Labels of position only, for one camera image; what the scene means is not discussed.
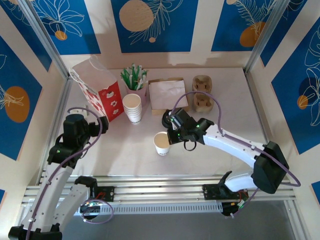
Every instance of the purple cable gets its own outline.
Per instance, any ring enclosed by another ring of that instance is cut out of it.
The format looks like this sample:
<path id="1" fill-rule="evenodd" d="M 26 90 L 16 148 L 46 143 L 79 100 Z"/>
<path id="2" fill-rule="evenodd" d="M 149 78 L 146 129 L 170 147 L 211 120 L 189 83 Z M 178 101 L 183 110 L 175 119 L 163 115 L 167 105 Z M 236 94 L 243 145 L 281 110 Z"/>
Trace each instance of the purple cable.
<path id="1" fill-rule="evenodd" d="M 221 106 L 220 106 L 220 103 L 218 102 L 218 100 L 212 96 L 210 93 L 207 93 L 207 92 L 203 92 L 203 91 L 190 91 L 190 92 L 187 92 L 185 94 L 183 94 L 175 103 L 175 105 L 173 106 L 173 109 L 171 110 L 171 113 L 173 113 L 176 108 L 177 108 L 177 105 L 178 103 L 180 102 L 180 100 L 186 96 L 186 95 L 189 95 L 189 94 L 196 94 L 196 93 L 199 93 L 199 94 L 204 94 L 204 95 L 207 95 L 209 98 L 212 98 L 213 101 L 215 101 L 216 105 L 218 106 L 218 109 L 219 109 L 219 116 L 218 116 L 218 123 L 217 123 L 217 126 L 218 126 L 218 130 L 219 132 L 221 133 L 221 135 L 225 136 L 226 138 L 234 141 L 234 142 L 237 142 L 243 146 L 246 146 L 246 147 L 249 147 L 249 148 L 252 148 L 252 145 L 245 142 L 245 141 L 242 141 L 234 136 L 230 136 L 228 134 L 225 134 L 221 128 L 221 117 L 222 117 L 222 109 L 221 109 Z M 298 180 L 298 178 L 289 170 L 287 169 L 284 165 L 281 164 L 281 162 L 279 162 L 277 159 L 275 159 L 273 156 L 271 156 L 270 154 L 268 154 L 267 152 L 257 148 L 256 146 L 254 146 L 253 150 L 259 152 L 260 154 L 263 154 L 263 155 L 266 155 L 268 158 L 270 158 L 272 161 L 274 161 L 280 168 L 282 168 L 287 174 L 289 174 L 296 183 L 281 183 L 282 185 L 286 185 L 286 186 L 291 186 L 291 187 L 300 187 L 301 186 L 301 183 L 300 181 Z M 259 188 L 257 188 L 254 193 L 249 197 L 249 199 L 245 202 L 244 206 L 240 209 L 242 210 L 246 205 L 248 205 L 248 203 L 254 198 L 254 196 L 256 195 L 256 193 L 258 192 Z"/>
<path id="2" fill-rule="evenodd" d="M 101 199 L 90 199 L 90 200 L 87 200 L 87 201 L 85 201 L 83 204 L 85 204 L 85 203 L 91 203 L 91 202 L 100 202 L 100 203 L 102 203 L 102 204 L 106 204 L 106 205 L 108 205 L 109 206 L 109 208 L 111 209 L 111 216 L 107 219 L 107 220 L 105 220 L 105 221 L 98 221 L 98 222 L 94 222 L 94 221 L 89 221 L 89 220 L 87 220 L 86 218 L 85 218 L 85 211 L 81 214 L 81 217 L 82 217 L 82 219 L 84 220 L 84 222 L 85 223 L 88 223 L 88 224 L 106 224 L 107 222 L 109 222 L 113 217 L 114 217 L 114 214 L 115 214 L 115 212 L 114 212 L 114 208 L 110 205 L 110 203 L 108 203 L 108 202 L 106 202 L 106 201 L 103 201 L 103 200 L 101 200 Z"/>
<path id="3" fill-rule="evenodd" d="M 102 134 L 102 128 L 103 128 L 102 122 L 101 122 L 99 116 L 98 116 L 94 111 L 92 111 L 92 110 L 90 110 L 90 109 L 87 109 L 87 108 L 84 108 L 84 107 L 72 107 L 72 108 L 69 108 L 69 109 L 67 110 L 67 112 L 69 113 L 71 110 L 74 110 L 74 109 L 80 109 L 80 110 L 88 111 L 89 113 L 91 113 L 92 115 L 94 115 L 94 116 L 96 117 L 96 119 L 97 119 L 97 121 L 98 121 L 98 124 L 99 124 L 99 128 L 100 128 L 100 129 L 99 129 L 98 136 L 97 136 L 96 139 L 92 142 L 91 145 L 89 145 L 89 146 L 85 147 L 84 149 L 82 149 L 82 150 L 80 150 L 80 151 L 72 154 L 71 156 L 68 156 L 63 162 L 60 163 L 59 166 L 57 166 L 57 168 L 54 170 L 54 172 L 52 173 L 52 175 L 49 177 L 48 181 L 45 183 L 45 186 L 44 186 L 44 188 L 43 188 L 43 190 L 42 190 L 42 192 L 41 192 L 41 194 L 40 194 L 40 196 L 39 196 L 39 200 L 38 200 L 38 202 L 36 203 L 36 205 L 35 205 L 35 207 L 34 207 L 34 211 L 33 211 L 33 214 L 32 214 L 32 216 L 31 216 L 32 219 L 34 219 L 34 218 L 36 217 L 37 211 L 38 211 L 38 209 L 39 209 L 39 207 L 40 207 L 40 204 L 41 204 L 41 201 L 42 201 L 42 199 L 44 198 L 44 195 L 45 195 L 45 193 L 46 193 L 46 191 L 47 191 L 47 189 L 48 189 L 48 187 L 49 187 L 49 185 L 50 185 L 50 182 L 51 182 L 52 179 L 55 177 L 55 175 L 57 174 L 57 172 L 59 171 L 59 169 L 62 168 L 62 166 L 63 166 L 64 164 L 66 164 L 67 162 L 69 162 L 71 159 L 73 159 L 74 157 L 82 154 L 83 152 L 85 152 L 85 151 L 87 151 L 89 148 L 91 148 L 93 145 L 95 145 L 95 143 L 99 140 L 99 138 L 100 138 L 100 136 L 101 136 L 101 134 Z M 26 240 L 29 240 L 29 238 L 30 238 L 30 234 L 31 234 L 31 229 L 32 229 L 33 223 L 34 223 L 33 221 L 31 221 L 31 222 L 29 223 L 28 230 L 27 230 L 27 232 L 26 232 L 26 237 L 25 237 Z"/>

